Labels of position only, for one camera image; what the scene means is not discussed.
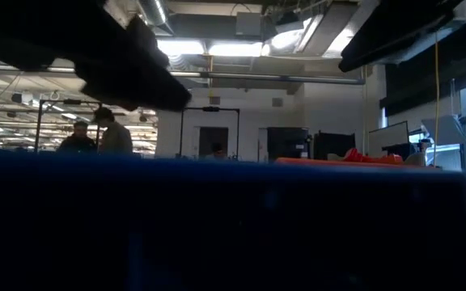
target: whiteboard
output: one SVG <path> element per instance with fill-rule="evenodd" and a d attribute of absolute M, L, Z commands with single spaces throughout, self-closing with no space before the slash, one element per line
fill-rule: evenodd
<path fill-rule="evenodd" d="M 387 128 L 377 129 L 368 133 L 368 155 L 379 158 L 388 154 L 382 150 L 386 146 L 396 146 L 409 143 L 408 122 L 400 122 Z"/>

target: doorway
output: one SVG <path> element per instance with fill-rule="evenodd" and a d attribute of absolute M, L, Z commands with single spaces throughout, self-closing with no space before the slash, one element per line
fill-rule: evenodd
<path fill-rule="evenodd" d="M 199 132 L 199 157 L 213 153 L 213 145 L 219 144 L 222 152 L 227 153 L 228 128 L 201 127 Z"/>

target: cable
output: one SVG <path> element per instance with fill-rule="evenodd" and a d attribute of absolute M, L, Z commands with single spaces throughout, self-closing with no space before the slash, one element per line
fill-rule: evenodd
<path fill-rule="evenodd" d="M 245 4 L 243 4 L 243 3 L 236 3 L 235 5 L 233 5 L 233 8 L 231 8 L 230 16 L 233 15 L 233 11 L 235 10 L 235 8 L 236 8 L 238 5 L 242 5 L 242 6 L 246 7 L 246 9 L 247 9 L 250 13 L 252 13 L 251 9 L 250 9 L 247 5 L 245 5 Z"/>
<path fill-rule="evenodd" d="M 15 77 L 12 79 L 12 81 L 10 81 L 8 83 L 8 85 L 6 85 L 5 89 L 3 89 L 3 91 L 1 91 L 0 93 L 0 97 L 5 94 L 6 90 L 8 90 L 8 88 L 10 88 L 10 86 L 12 86 L 12 83 L 17 79 L 17 77 L 21 76 L 21 74 L 23 74 L 23 72 L 18 72 Z"/>
<path fill-rule="evenodd" d="M 436 167 L 436 147 L 438 144 L 438 118 L 440 109 L 440 73 L 438 67 L 438 32 L 434 33 L 434 73 L 436 76 L 436 115 L 434 118 L 434 150 L 433 166 Z"/>

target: person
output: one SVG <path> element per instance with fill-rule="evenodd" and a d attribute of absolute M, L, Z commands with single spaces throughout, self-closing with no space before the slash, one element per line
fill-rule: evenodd
<path fill-rule="evenodd" d="M 75 122 L 73 124 L 73 134 L 61 143 L 57 152 L 96 152 L 95 141 L 87 136 L 87 126 L 88 124 L 83 121 Z"/>
<path fill-rule="evenodd" d="M 102 135 L 99 152 L 110 154 L 132 154 L 133 141 L 130 131 L 114 120 L 112 111 L 99 108 L 95 111 L 95 119 L 100 127 L 107 128 Z"/>
<path fill-rule="evenodd" d="M 209 159 L 224 159 L 226 157 L 222 145 L 218 142 L 211 145 L 211 151 L 212 153 L 206 156 Z"/>

